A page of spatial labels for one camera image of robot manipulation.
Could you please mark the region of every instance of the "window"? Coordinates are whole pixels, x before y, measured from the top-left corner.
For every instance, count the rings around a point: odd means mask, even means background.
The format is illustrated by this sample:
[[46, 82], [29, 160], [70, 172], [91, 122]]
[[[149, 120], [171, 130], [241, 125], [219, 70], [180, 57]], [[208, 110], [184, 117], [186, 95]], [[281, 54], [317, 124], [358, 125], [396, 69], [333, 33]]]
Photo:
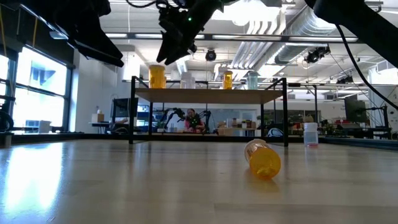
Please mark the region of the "window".
[[64, 95], [67, 68], [30, 49], [19, 54], [17, 83]]
[[6, 80], [8, 75], [9, 60], [5, 56], [0, 55], [0, 78]]
[[39, 121], [51, 121], [51, 126], [61, 127], [63, 119], [62, 97], [48, 96], [17, 88], [14, 105], [15, 127], [39, 127]]
[[38, 128], [40, 121], [51, 121], [51, 126], [62, 127], [67, 74], [66, 66], [23, 48], [16, 72], [14, 126]]

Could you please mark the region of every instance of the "yellow cup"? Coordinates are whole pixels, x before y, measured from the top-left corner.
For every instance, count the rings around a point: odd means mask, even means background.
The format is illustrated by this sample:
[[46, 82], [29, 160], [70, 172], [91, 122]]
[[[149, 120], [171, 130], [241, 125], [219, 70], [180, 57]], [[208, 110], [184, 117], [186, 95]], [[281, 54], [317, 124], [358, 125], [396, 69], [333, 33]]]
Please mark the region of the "yellow cup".
[[246, 144], [244, 149], [251, 172], [258, 178], [269, 180], [275, 177], [281, 167], [278, 153], [270, 149], [262, 139], [255, 139]]
[[165, 88], [165, 67], [161, 65], [149, 66], [149, 88]]
[[224, 72], [223, 88], [224, 90], [232, 90], [232, 72]]

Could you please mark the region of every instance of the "computer monitor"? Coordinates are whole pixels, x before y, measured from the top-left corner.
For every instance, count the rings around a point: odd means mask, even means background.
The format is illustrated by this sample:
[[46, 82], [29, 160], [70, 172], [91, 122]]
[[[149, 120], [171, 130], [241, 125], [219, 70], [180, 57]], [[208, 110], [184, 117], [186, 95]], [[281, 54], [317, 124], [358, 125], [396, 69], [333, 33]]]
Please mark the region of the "computer monitor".
[[345, 98], [344, 104], [346, 107], [346, 119], [348, 121], [365, 123], [368, 120], [365, 102]]
[[[133, 105], [135, 107], [134, 117], [136, 117], [137, 116], [138, 98], [134, 99]], [[129, 108], [130, 108], [130, 98], [113, 99], [111, 117], [113, 117], [113, 111], [114, 111], [115, 118], [128, 118], [128, 117], [130, 117]]]

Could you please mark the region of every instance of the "security camera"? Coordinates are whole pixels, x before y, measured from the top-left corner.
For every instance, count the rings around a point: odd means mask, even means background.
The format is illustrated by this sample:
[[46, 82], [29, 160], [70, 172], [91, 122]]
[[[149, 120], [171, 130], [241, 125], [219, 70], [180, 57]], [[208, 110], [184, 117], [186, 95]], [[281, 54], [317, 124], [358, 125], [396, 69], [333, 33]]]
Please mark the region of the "security camera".
[[206, 61], [212, 62], [216, 60], [216, 58], [217, 58], [216, 52], [213, 49], [208, 49], [206, 53]]

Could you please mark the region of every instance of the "person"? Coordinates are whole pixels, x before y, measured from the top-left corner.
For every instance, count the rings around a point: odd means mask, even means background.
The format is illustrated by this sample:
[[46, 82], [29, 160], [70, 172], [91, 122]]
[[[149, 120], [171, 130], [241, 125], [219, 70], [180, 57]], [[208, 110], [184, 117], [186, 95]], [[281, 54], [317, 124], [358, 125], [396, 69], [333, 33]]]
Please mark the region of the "person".
[[185, 130], [188, 133], [201, 133], [205, 130], [205, 124], [201, 121], [198, 114], [194, 109], [187, 110], [187, 116], [185, 117]]

